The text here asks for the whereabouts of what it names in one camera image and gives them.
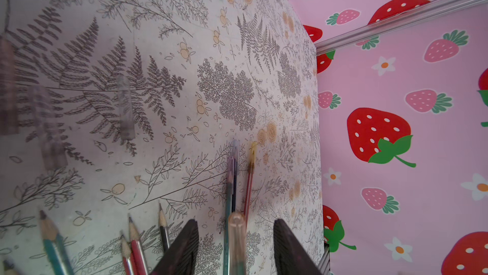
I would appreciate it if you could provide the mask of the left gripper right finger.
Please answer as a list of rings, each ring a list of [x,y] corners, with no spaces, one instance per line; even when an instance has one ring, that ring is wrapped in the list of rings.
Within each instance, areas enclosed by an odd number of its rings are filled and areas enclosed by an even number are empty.
[[[273,225],[277,275],[319,275],[320,271],[283,219]]]

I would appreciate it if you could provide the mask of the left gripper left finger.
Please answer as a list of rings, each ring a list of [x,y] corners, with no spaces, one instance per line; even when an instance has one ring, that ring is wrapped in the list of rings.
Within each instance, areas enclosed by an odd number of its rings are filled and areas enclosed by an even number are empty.
[[[194,274],[199,240],[198,223],[190,219],[150,275]]]

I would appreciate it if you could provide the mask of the teal green pencil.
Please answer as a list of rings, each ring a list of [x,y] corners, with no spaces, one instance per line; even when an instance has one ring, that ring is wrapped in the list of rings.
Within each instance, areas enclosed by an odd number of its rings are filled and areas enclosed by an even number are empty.
[[[64,246],[64,239],[54,222],[43,211],[39,211],[39,226],[44,251],[55,275],[74,275],[73,268]]]

